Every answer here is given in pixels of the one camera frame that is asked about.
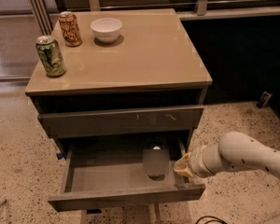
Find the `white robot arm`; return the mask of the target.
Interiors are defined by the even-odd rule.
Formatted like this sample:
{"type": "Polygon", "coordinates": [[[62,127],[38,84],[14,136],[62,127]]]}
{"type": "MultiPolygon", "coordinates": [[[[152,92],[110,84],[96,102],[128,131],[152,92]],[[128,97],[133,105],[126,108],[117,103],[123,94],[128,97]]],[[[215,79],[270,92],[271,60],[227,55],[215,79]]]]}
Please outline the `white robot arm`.
{"type": "Polygon", "coordinates": [[[174,165],[176,173],[189,178],[247,170],[261,170],[280,179],[280,151],[244,133],[229,132],[217,144],[197,147],[174,165]]]}

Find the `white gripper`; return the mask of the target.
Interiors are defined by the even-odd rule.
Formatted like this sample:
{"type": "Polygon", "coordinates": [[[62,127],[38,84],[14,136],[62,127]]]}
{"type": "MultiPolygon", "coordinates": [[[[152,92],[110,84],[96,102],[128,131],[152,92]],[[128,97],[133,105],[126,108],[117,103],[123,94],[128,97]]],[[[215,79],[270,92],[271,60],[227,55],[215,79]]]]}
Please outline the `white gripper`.
{"type": "Polygon", "coordinates": [[[214,154],[213,147],[196,147],[190,154],[186,153],[174,164],[174,171],[185,177],[194,177],[196,175],[201,178],[207,178],[213,176],[214,173],[209,170],[207,161],[212,161],[214,154]]]}

